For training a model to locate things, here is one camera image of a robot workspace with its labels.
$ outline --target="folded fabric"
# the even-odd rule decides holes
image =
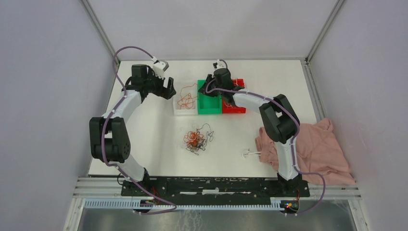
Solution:
[[[256,148],[261,155],[261,162],[270,163],[278,171],[278,154],[275,142],[259,129],[259,137],[255,139]],[[333,134],[332,122],[325,118],[315,125],[300,124],[296,138],[297,163],[302,172],[318,172],[323,175],[326,184],[356,184],[350,175],[350,167]],[[302,178],[313,184],[323,184],[317,175],[302,175]]]

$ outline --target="gray wall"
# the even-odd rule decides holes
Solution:
[[[162,59],[306,57],[336,0],[90,0],[115,49]],[[123,51],[122,60],[145,60]]]
[[[406,230],[408,1],[348,0],[312,59],[372,230]]]
[[[78,0],[0,1],[0,230],[61,230],[111,62]]]

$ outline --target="orange wire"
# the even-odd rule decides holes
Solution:
[[[195,108],[195,103],[194,102],[195,102],[195,99],[197,98],[197,96],[192,97],[191,93],[188,93],[184,97],[181,95],[181,92],[183,91],[184,88],[191,88],[194,85],[197,85],[197,84],[194,83],[191,86],[186,86],[186,87],[183,87],[182,89],[180,89],[180,98],[181,99],[177,102],[177,104],[180,106],[180,109],[183,108],[183,107],[185,107],[187,109],[194,109]]]

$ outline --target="white string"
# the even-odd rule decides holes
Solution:
[[[257,155],[260,156],[261,152],[251,152],[249,149],[242,152],[242,157],[247,158],[249,155]]]

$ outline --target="plastic bin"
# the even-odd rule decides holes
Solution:
[[[232,81],[234,82],[235,86],[245,87],[243,79],[241,79],[241,78],[233,79]],[[223,114],[245,113],[245,112],[246,112],[246,108],[231,106],[230,104],[228,104],[228,103],[224,102],[224,100],[222,100],[222,113]]]
[[[197,91],[205,83],[205,80],[197,81]],[[222,113],[221,96],[209,97],[201,93],[197,95],[197,111],[199,115],[221,114]]]
[[[173,96],[173,112],[175,116],[196,115],[197,83],[175,82],[176,95]]]

